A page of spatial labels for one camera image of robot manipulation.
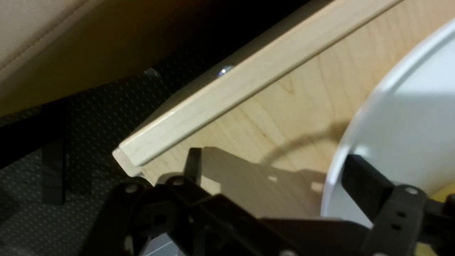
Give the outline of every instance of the wood grain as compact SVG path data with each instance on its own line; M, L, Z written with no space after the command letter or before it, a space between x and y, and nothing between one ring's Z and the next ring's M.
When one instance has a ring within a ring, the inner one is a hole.
M183 168L190 147L209 147L205 190L257 217L317 215L318 175L354 113L412 47L452 18L452 0L397 5L143 165L145 177L156 183Z
M126 138L115 157L126 157L128 167L146 164L397 2L338 0L328 5Z

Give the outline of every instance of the beige surface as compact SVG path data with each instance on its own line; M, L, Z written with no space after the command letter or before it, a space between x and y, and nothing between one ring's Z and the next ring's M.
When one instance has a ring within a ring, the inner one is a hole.
M452 0L399 3L146 164L145 177L153 183L180 171L190 147L215 147L205 150L206 190L257 217L316 215L314 191L352 114L414 46L452 18Z
M193 131L307 62L397 0L337 0L271 42L222 79L121 143L114 154L124 170L153 160Z
M0 116L143 72L188 39L215 5L207 0L65 3L71 5L40 0L27 6L28 2L18 0L11 3L11 10L1 9L0 29L13 37L4 42L8 53L0 62Z

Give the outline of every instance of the white circular plate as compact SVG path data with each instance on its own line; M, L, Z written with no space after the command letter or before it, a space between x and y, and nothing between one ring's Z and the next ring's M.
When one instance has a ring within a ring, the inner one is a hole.
M331 163L321 215L371 227L340 185L348 154L361 156L388 180L426 194L455 183L455 20L379 83Z

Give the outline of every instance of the wooden edge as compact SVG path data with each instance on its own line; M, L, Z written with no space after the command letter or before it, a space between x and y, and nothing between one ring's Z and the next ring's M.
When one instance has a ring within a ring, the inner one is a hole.
M119 144L141 167L401 0L337 0Z

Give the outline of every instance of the wooden board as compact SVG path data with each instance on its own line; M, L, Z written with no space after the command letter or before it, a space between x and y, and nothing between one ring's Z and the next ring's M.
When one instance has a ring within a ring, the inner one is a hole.
M256 217L317 215L317 191L354 113L414 46L452 18L452 0L397 5L143 165L145 177L155 183L178 173L190 147L207 147L205 190Z
M337 0L121 143L129 175L398 0Z

